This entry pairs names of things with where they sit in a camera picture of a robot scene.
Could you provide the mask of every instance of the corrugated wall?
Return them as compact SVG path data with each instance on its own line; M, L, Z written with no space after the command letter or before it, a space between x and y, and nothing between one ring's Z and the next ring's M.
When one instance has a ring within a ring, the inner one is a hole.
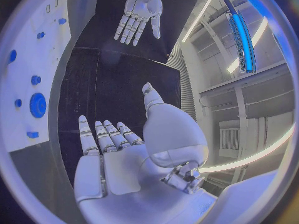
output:
M182 50L178 43L175 44L171 52L171 55L167 61L167 66L170 66L180 71L181 108L196 121L195 106L190 78Z

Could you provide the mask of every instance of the ceiling light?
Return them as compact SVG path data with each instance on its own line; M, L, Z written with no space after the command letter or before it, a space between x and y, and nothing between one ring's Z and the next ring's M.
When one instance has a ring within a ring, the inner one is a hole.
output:
M253 38L251 39L253 47L258 43L259 39L261 38L262 34L264 33L268 24L268 20L264 17L261 25L259 26L257 32L254 34ZM229 73L233 73L233 71L239 66L239 58L234 60L234 62L227 68Z
M294 127L295 127L295 124L293 124L292 127L274 144L272 144L270 147L264 149L263 151L255 154L253 156L250 156L248 158L244 158L242 160L239 160L239 161L236 161L233 163L229 163L229 164L223 164L223 165L209 167L209 168L199 168L198 171L200 173L220 172L220 171L227 170L227 169L241 167L241 166L247 165L249 163L252 163L254 161L257 161L260 158L263 158L266 155L268 155L269 153L273 152L274 150L279 148L284 142L286 142L293 134Z
M185 35L183 42L185 42L188 38L188 36L191 34L191 32L193 31L193 29L195 28L195 26L197 25L198 21L200 20L201 16L204 14L204 12L206 11L206 9L208 8L208 6L210 5L210 3L212 2L212 0L208 0L207 3L205 4L205 6L203 7L203 9L201 10L201 12L199 13L199 15L197 16L197 18L195 19L194 23L192 24L192 26L190 27L189 31L187 32L187 34Z

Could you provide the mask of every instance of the white robotic hand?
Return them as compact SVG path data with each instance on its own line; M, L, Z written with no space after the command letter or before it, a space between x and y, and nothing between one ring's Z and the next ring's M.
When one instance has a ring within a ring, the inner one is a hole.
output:
M127 0L125 4L125 14L117 27L114 39L117 40L122 31L121 43L130 43L133 38L133 46L136 46L139 38L151 19L151 26L155 38L160 39L160 17L163 5L161 0Z

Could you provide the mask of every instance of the blue knob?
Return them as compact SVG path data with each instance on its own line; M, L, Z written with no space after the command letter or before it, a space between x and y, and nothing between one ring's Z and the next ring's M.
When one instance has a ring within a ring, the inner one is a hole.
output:
M39 133L38 132L27 132L27 136L29 138L38 138L39 137Z
M16 107L21 107L21 106L22 106L22 100L21 100L21 99L17 99L17 100L15 100L14 105L15 105Z
M66 23L66 19L65 18L61 18L58 20L59 25L63 25Z
M30 99L30 111L33 117L42 118L47 109L45 96L42 93L35 93Z
M36 86L41 82L41 77L40 76L32 76L31 78L31 83Z
M16 50L12 50L9 55L9 63L16 60Z
M41 38L43 38L43 37L45 36L45 34L46 34L46 33L44 33L44 32L39 33L39 34L37 35L37 39L41 39Z

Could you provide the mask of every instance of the black backdrop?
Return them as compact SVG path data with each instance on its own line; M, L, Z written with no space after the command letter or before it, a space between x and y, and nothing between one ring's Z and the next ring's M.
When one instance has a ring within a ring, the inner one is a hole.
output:
M151 60L167 62L187 19L198 0L162 0L161 38L152 34L150 21L136 47L121 44L113 39L116 28L124 14L126 0L98 0L96 14L80 36L77 47L93 47L119 51Z
M82 156L78 118L123 122L142 138L146 121L142 86L151 82L164 101L180 108L180 75L171 67L115 51L75 48L61 86L58 116L63 162L73 184Z

